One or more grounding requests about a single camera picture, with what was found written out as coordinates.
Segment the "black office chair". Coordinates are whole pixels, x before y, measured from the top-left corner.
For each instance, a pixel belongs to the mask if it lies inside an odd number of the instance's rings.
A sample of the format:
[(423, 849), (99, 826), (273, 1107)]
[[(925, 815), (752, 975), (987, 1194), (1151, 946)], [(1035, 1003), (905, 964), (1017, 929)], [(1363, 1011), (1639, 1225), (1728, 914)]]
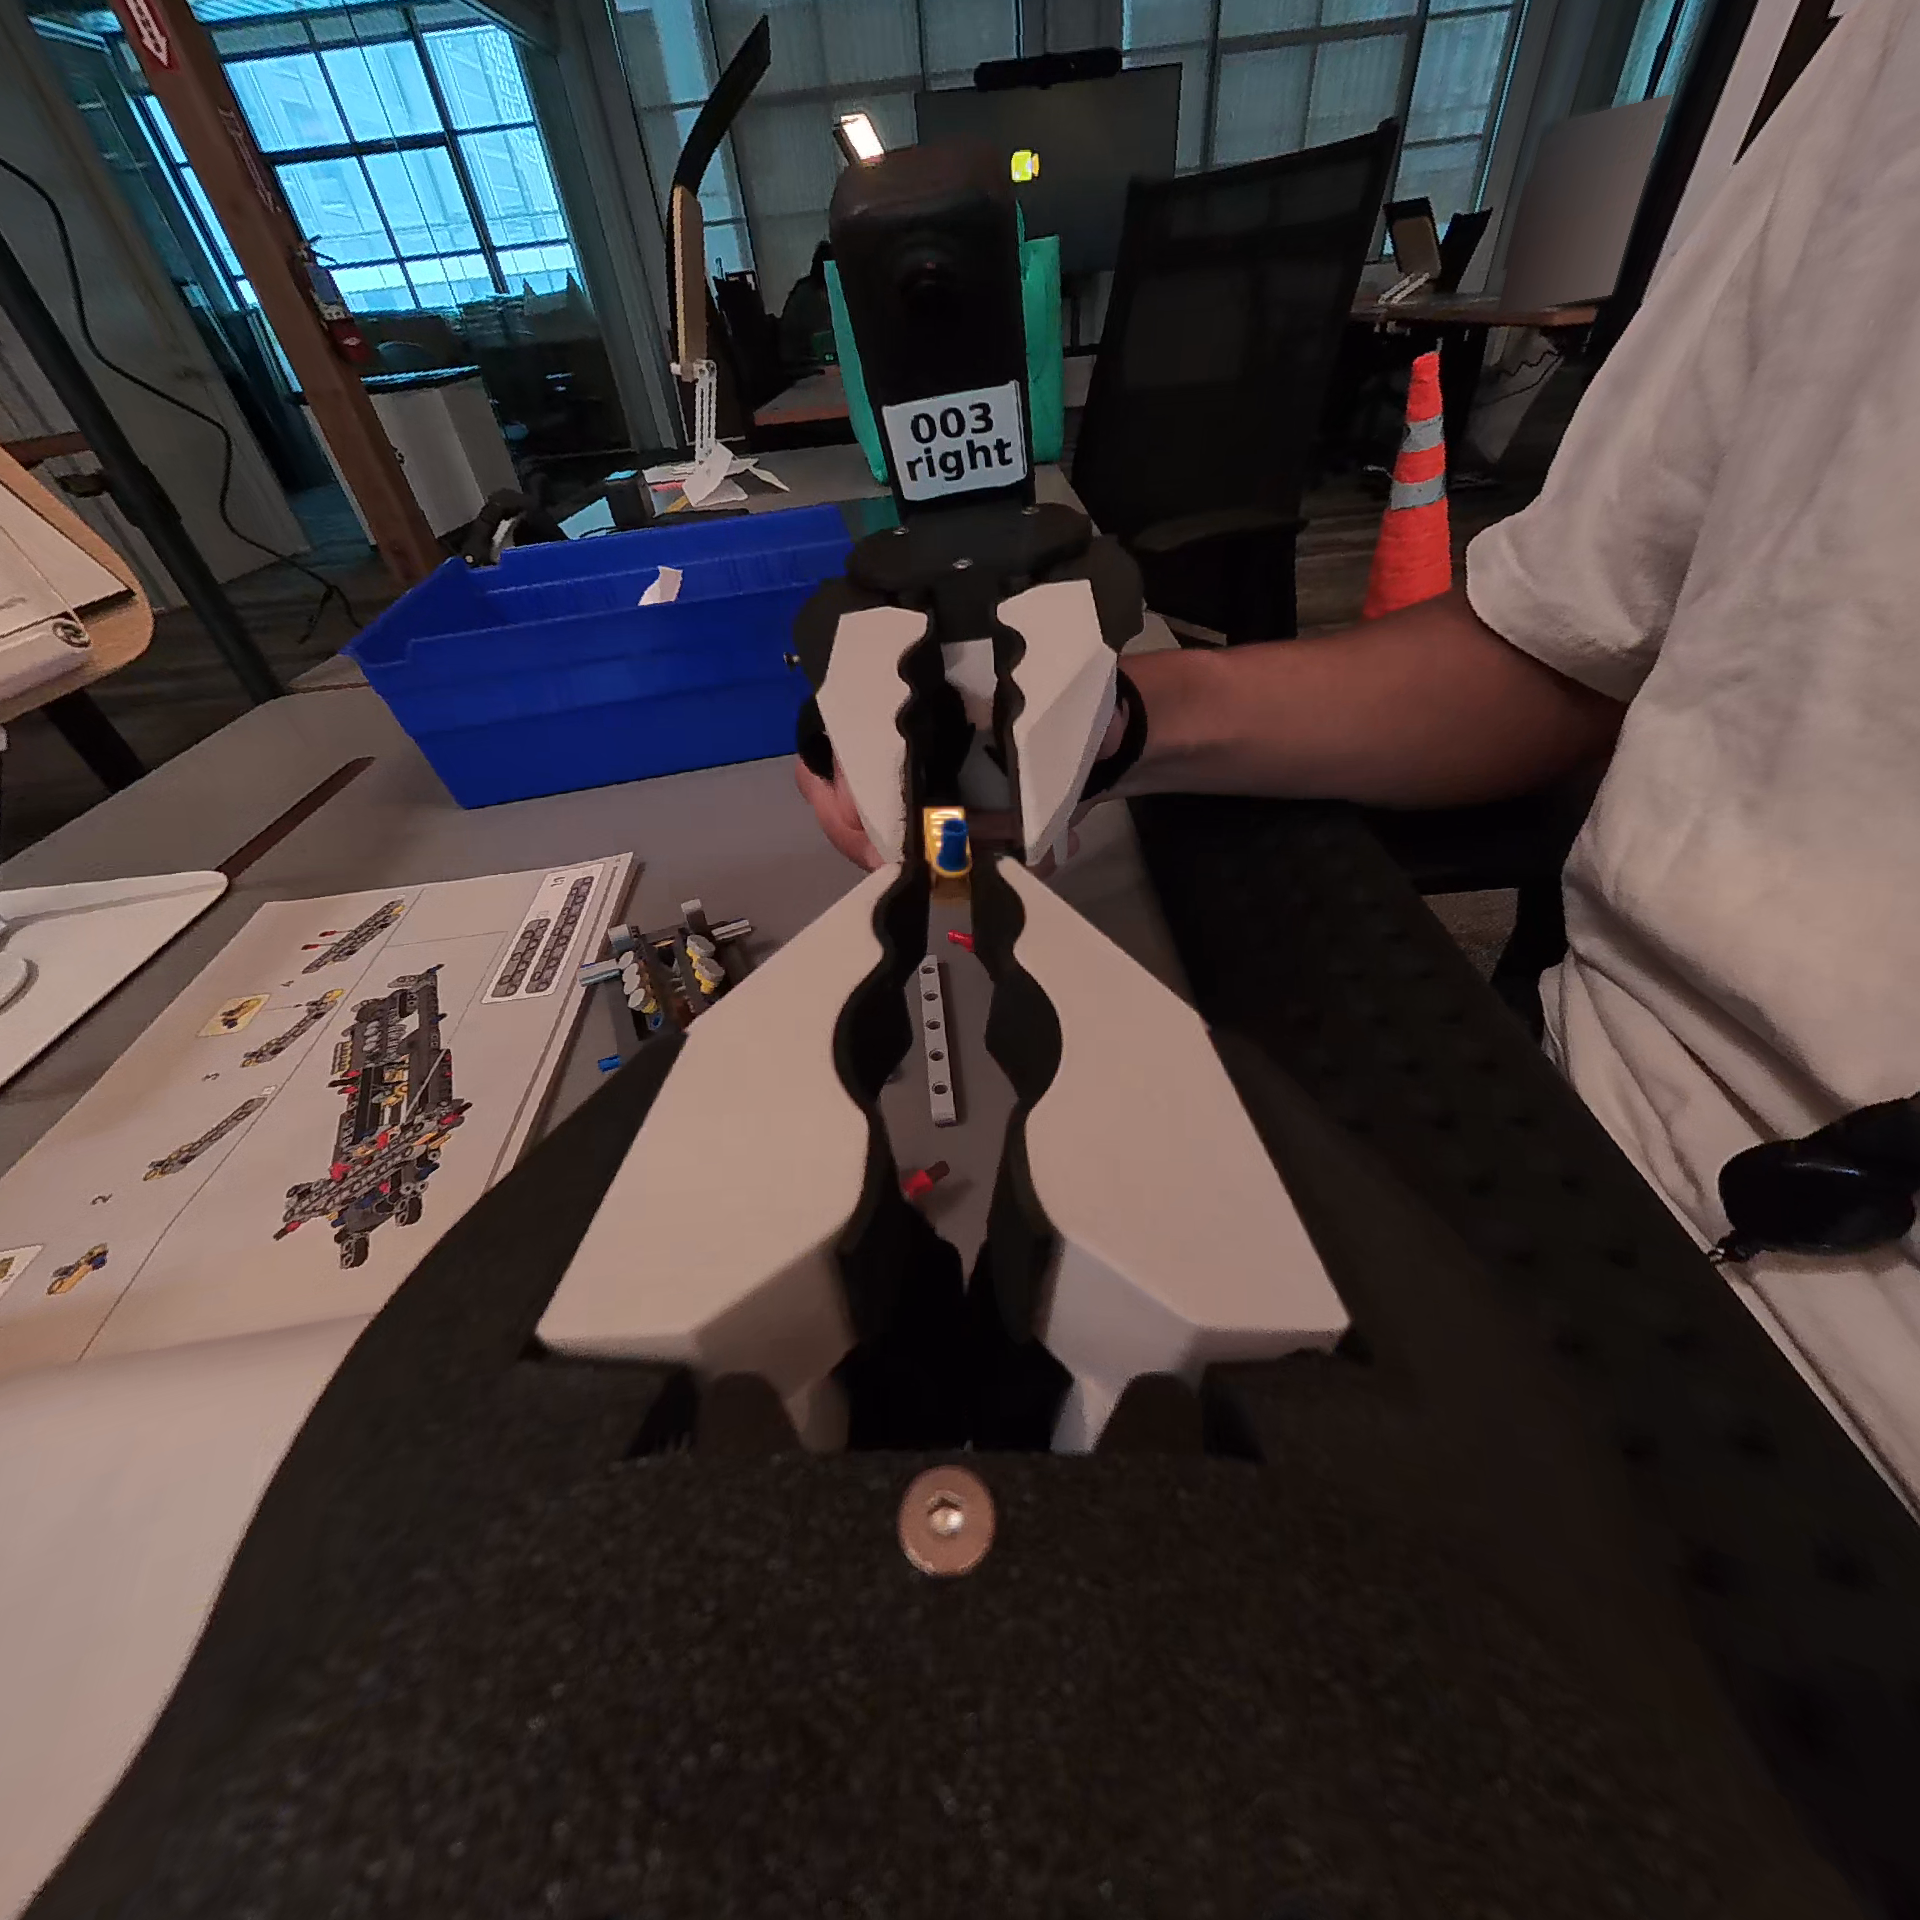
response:
[(1308, 460), (1400, 139), (1383, 119), (1130, 183), (1071, 481), (1168, 624), (1228, 644), (1298, 632)]

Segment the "grey monitor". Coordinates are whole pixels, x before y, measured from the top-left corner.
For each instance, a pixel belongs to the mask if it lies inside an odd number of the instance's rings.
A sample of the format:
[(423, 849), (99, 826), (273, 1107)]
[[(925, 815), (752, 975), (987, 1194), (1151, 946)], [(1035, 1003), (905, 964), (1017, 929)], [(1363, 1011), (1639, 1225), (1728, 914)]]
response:
[(1596, 305), (1616, 290), (1668, 99), (1549, 129), (1508, 227), (1499, 307)]

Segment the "blue plastic bin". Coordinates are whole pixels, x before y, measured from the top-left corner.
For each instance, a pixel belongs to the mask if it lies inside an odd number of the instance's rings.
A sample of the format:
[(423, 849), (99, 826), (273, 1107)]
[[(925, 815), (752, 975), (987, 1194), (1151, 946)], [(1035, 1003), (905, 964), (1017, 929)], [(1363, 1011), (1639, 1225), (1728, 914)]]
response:
[(788, 754), (799, 611), (852, 546), (833, 504), (443, 563), (351, 644), (467, 810)]

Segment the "orange traffic cone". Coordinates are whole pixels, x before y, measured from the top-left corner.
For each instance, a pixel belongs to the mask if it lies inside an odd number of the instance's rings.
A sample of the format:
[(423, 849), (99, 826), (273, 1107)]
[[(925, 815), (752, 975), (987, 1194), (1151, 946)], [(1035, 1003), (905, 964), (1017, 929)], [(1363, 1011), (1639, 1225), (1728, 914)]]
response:
[(1409, 372), (1403, 440), (1395, 463), (1360, 619), (1416, 609), (1451, 591), (1450, 449), (1442, 355), (1421, 353)]

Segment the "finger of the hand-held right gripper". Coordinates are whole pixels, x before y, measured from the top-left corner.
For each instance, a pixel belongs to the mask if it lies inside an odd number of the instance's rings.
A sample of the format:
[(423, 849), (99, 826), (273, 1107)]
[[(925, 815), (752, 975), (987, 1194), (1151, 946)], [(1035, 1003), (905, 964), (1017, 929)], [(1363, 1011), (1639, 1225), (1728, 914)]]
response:
[(1071, 819), (1117, 704), (1117, 657), (1088, 581), (1037, 583), (995, 611), (995, 751), (1021, 861), (1065, 857)]
[(905, 660), (928, 636), (913, 609), (860, 609), (837, 617), (818, 711), (856, 816), (883, 866), (905, 850)]

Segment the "black desk lamp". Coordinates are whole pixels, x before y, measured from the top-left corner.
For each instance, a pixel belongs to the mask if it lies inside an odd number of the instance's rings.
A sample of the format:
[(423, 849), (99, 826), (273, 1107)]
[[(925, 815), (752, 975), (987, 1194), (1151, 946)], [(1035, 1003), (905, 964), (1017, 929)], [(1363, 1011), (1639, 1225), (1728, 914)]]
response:
[(709, 353), (704, 215), (699, 194), (706, 170), (730, 135), (736, 116), (772, 63), (771, 23), (764, 16), (738, 47), (711, 90), (684, 141), (668, 197), (668, 241), (673, 271), (675, 359), (673, 372), (690, 400), (692, 460), (719, 449), (719, 372)]

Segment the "lego instruction booklet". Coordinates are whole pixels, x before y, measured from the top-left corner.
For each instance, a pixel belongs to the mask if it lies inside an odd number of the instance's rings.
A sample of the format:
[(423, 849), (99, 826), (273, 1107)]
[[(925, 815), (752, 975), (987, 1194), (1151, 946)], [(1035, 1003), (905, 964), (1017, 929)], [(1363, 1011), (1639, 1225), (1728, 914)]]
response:
[(378, 1313), (532, 1141), (633, 866), (263, 906), (8, 1172), (3, 1373)]

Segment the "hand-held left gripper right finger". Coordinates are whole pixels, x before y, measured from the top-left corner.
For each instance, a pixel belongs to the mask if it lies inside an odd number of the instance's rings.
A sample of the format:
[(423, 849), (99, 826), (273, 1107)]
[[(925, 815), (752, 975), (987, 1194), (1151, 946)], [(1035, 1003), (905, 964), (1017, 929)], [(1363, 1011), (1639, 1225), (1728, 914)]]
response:
[(1035, 1332), (1071, 1376), (1049, 1444), (1088, 1455), (1137, 1379), (1328, 1354), (1351, 1317), (1203, 1018), (1017, 860), (997, 880), (1013, 985), (1060, 1033), (1021, 1131), (1053, 1236)]

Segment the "brown office desk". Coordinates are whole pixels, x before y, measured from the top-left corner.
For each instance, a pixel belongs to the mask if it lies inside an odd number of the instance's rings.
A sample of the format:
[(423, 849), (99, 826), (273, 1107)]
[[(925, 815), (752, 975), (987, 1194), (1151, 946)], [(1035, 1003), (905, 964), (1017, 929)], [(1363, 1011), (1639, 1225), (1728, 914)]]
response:
[(1410, 295), (1400, 301), (1357, 298), (1351, 323), (1367, 327), (1466, 327), (1466, 329), (1585, 329), (1600, 316), (1600, 301), (1511, 305), (1497, 295)]

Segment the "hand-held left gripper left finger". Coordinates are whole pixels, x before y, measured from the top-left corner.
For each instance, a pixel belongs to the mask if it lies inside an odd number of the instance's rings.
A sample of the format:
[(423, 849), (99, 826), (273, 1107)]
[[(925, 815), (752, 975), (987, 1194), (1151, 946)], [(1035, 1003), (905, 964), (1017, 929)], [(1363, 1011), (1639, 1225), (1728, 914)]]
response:
[(837, 1370), (905, 1331), (923, 1265), (879, 1117), (913, 1039), (888, 906), (923, 925), (899, 861), (692, 1025), (545, 1309), (548, 1351), (755, 1376), (807, 1449), (879, 1425)]

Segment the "wooden post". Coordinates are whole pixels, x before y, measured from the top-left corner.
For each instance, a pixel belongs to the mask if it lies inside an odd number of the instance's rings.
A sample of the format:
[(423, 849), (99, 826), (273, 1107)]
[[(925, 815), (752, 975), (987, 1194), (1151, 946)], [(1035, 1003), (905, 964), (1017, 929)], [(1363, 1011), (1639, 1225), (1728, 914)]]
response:
[(418, 509), (340, 329), (320, 314), (307, 241), (256, 146), (223, 60), (188, 2), (116, 2), (112, 12), (295, 369), (371, 543), (399, 587), (418, 585), (442, 564), (442, 544)]

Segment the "long grey lego beam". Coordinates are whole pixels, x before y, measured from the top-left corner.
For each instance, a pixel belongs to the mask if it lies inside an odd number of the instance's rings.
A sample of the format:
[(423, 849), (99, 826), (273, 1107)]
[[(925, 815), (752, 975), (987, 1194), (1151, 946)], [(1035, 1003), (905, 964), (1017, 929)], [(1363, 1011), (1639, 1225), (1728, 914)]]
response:
[(928, 1115), (939, 1129), (960, 1124), (963, 1112), (956, 1092), (954, 1044), (945, 989), (945, 964), (928, 956), (920, 963), (920, 1032), (925, 1069)]

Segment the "person's white t-shirt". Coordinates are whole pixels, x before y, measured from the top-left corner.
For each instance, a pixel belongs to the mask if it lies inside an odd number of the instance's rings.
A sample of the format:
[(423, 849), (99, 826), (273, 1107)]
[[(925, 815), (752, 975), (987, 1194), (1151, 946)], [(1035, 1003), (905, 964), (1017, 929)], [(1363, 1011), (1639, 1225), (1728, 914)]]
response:
[(1916, 1092), (1917, 8), (1853, 4), (1468, 555), (1626, 707), (1546, 1044), (1716, 1242), (1722, 1165)]

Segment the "dark wall monitor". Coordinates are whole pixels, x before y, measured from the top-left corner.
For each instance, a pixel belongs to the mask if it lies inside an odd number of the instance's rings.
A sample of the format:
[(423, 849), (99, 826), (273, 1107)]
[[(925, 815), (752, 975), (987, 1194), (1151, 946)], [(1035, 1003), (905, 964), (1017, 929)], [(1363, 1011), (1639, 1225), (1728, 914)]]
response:
[(1125, 66), (1111, 47), (985, 63), (968, 87), (914, 96), (920, 141), (985, 139), (1026, 239), (1056, 239), (1063, 277), (1111, 273), (1130, 183), (1177, 170), (1179, 65)]

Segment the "black dimpled foam mat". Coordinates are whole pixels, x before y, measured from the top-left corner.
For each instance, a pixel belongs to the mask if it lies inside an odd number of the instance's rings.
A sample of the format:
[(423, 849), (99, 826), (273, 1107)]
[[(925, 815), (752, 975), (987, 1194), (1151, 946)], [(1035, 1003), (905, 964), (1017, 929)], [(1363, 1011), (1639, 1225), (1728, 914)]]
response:
[(1347, 808), (1139, 800), (1197, 1011), (1490, 1283), (1865, 1916), (1916, 1916), (1916, 1517)]

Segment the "white cabinet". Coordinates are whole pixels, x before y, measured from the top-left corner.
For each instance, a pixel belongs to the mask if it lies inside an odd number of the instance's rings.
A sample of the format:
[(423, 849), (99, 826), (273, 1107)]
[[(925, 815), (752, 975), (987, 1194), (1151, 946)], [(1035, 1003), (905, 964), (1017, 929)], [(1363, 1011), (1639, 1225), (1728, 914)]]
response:
[(367, 376), (364, 386), (435, 538), (521, 487), (477, 365)]

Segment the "crumpled white paper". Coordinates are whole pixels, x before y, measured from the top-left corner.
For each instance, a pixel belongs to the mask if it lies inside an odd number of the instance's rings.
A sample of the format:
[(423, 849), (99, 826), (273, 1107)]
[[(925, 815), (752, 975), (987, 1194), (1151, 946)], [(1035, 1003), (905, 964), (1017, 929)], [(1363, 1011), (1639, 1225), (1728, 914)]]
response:
[(713, 443), (685, 467), (680, 492), (685, 512), (711, 512), (741, 505), (752, 492), (786, 495), (788, 485), (756, 460)]

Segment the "green bag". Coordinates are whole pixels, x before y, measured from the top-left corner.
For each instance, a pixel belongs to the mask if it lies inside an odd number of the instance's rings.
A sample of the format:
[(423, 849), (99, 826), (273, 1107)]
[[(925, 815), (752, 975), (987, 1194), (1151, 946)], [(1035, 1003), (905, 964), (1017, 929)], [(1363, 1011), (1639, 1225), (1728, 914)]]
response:
[[(844, 377), (856, 442), (868, 463), (871, 479), (888, 487), (889, 475), (885, 468), (880, 427), (873, 417), (873, 404), (860, 364), (858, 339), (849, 316), (849, 301), (840, 271), (833, 264), (829, 248), (824, 255), (824, 282), (833, 314), (837, 365)], [(1056, 236), (1021, 241), (1021, 305), (1033, 445), (1043, 465), (1056, 465), (1065, 451), (1063, 274), (1060, 241)]]

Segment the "lego car chassis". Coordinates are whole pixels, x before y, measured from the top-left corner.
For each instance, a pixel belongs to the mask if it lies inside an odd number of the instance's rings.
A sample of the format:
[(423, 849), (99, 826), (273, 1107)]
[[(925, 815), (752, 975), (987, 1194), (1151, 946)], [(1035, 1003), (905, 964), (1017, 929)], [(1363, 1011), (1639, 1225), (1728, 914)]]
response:
[(685, 900), (669, 929), (613, 925), (609, 953), (578, 967), (588, 989), (610, 989), (637, 1044), (682, 1033), (747, 978), (751, 920), (709, 920)]

